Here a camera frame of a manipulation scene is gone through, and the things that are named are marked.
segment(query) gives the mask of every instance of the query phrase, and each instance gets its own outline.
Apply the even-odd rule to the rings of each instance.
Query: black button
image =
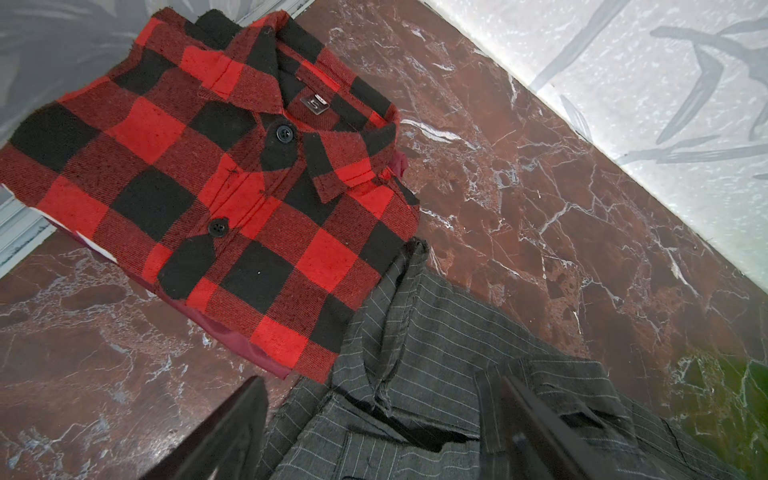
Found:
[[[293,140],[293,130],[291,130],[288,125],[280,125],[277,128],[277,140],[283,142],[284,144],[289,143],[291,140]]]
[[[221,238],[230,231],[229,221],[226,218],[214,218],[208,224],[208,233],[212,237]]]

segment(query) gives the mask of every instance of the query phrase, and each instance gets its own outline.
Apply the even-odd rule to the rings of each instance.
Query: folded shirt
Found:
[[[399,113],[285,12],[242,29],[204,20],[153,15],[125,61],[22,122],[0,181],[152,290],[324,382],[419,222],[388,167]]]

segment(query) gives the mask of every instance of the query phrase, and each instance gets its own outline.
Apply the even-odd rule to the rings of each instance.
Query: shirt label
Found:
[[[301,103],[305,104],[315,115],[322,114],[324,111],[328,110],[328,107],[330,106],[328,105],[328,102],[323,100],[323,97],[320,97],[318,94],[302,98]]]

